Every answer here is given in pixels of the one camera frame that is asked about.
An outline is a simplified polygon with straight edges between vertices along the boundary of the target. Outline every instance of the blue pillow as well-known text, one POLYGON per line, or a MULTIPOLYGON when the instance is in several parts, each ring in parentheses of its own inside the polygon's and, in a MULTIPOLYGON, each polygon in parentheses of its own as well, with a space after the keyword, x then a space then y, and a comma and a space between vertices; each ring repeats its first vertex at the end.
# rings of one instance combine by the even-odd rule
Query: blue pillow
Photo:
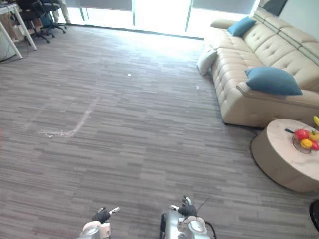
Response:
POLYGON ((242 36, 245 34, 246 31, 248 31, 253 25, 255 25, 256 21, 245 17, 244 19, 241 19, 240 21, 236 22, 235 24, 231 25, 227 31, 229 31, 232 36, 242 36))
POLYGON ((246 84, 253 90, 285 96, 303 94, 295 79, 282 69, 261 66, 245 73, 248 76, 246 84))

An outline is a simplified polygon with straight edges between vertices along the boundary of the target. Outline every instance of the person's legs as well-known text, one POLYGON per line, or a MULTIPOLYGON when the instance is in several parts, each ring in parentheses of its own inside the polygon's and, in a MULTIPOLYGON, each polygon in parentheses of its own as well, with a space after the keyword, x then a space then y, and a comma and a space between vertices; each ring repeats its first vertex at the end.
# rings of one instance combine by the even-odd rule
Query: person's legs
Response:
POLYGON ((59 0, 59 2, 61 4, 62 14, 64 16, 64 19, 65 19, 66 23, 71 23, 70 18, 69 18, 68 7, 66 5, 65 0, 59 0))
POLYGON ((58 11, 54 11, 53 12, 53 18, 54 18, 54 23, 57 24, 59 22, 59 12, 58 11))

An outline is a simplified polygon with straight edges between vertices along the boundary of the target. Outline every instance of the office chair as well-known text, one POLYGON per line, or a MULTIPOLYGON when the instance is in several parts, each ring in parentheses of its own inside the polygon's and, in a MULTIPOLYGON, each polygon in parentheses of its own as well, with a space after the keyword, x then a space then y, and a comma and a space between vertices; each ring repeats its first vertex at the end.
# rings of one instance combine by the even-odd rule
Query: office chair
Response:
MULTIPOLYGON (((31 26, 34 30, 34 37, 43 38, 46 40, 47 43, 50 43, 50 41, 45 36, 43 36, 43 29, 47 27, 41 28, 41 32, 38 32, 33 24, 34 20, 47 16, 42 3, 39 0, 17 0, 16 2, 22 10, 22 12, 20 13, 22 20, 26 23, 27 26, 31 26)), ((47 28, 45 34, 52 35, 52 38, 54 38, 54 35, 50 32, 50 28, 47 28)))
MULTIPOLYGON (((45 9, 45 11, 47 12, 48 16, 50 17, 51 19, 51 22, 53 23, 53 19, 51 17, 51 14, 50 12, 53 12, 53 11, 57 11, 61 8, 61 5, 59 3, 58 0, 40 0, 43 4, 43 8, 45 9)), ((65 24, 53 24, 53 28, 57 28, 57 29, 60 29, 63 31, 63 33, 65 34, 65 30, 63 30, 60 26, 64 26, 64 29, 67 29, 66 25, 65 24)))

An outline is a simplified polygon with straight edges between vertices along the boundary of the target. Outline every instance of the round coffee table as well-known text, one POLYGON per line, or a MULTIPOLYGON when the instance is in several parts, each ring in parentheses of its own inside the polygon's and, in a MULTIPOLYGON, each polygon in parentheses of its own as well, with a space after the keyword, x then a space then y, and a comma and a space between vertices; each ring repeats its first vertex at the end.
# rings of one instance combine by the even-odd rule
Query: round coffee table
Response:
POLYGON ((278 184, 296 192, 319 190, 319 152, 299 152, 292 143, 292 134, 285 131, 305 128, 292 119, 276 119, 262 131, 251 145, 259 167, 278 184))

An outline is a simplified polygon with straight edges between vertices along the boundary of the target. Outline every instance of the red apple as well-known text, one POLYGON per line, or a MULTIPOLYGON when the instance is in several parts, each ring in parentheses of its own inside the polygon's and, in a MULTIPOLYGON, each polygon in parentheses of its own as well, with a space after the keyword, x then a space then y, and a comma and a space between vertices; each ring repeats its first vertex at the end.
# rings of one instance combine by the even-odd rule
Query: red apple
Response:
POLYGON ((313 142, 313 146, 311 147, 314 151, 319 151, 319 144, 317 142, 313 142))
POLYGON ((294 135, 298 141, 301 141, 309 137, 309 131, 304 129, 298 129, 294 132, 294 135))

